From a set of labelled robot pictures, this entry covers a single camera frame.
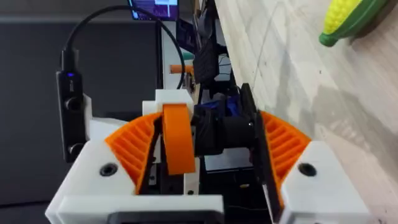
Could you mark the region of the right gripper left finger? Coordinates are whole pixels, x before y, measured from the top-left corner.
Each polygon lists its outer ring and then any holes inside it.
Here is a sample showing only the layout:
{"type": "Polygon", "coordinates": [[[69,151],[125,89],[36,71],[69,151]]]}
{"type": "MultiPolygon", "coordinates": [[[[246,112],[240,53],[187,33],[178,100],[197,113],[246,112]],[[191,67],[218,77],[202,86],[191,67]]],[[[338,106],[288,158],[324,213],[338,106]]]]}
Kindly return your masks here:
{"type": "Polygon", "coordinates": [[[89,141],[48,205],[50,223],[107,223],[112,215],[152,212],[158,196],[143,195],[160,113],[131,122],[93,118],[89,141]]]}

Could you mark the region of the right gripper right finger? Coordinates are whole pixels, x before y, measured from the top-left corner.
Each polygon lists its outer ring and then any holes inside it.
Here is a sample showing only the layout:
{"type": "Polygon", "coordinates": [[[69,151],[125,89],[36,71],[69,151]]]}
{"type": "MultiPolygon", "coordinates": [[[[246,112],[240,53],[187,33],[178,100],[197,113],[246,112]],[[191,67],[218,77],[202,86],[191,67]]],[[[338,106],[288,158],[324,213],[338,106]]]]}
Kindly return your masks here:
{"type": "Polygon", "coordinates": [[[371,213],[332,149],[282,119],[255,115],[254,168],[272,223],[369,223],[371,213]]]}

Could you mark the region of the orange white finger of the left gripper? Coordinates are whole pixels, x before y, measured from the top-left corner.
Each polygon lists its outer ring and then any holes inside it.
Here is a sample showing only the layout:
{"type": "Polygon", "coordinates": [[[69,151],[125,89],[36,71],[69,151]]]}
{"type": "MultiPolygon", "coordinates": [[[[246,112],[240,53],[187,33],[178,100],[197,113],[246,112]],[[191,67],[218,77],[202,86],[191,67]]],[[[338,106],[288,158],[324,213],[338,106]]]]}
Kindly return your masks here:
{"type": "Polygon", "coordinates": [[[156,90],[155,100],[143,101],[144,115],[160,112],[155,122],[159,135],[155,142],[158,157],[150,178],[162,195],[199,193],[200,159],[195,157],[194,129],[191,127],[194,103],[187,90],[156,90]]]}

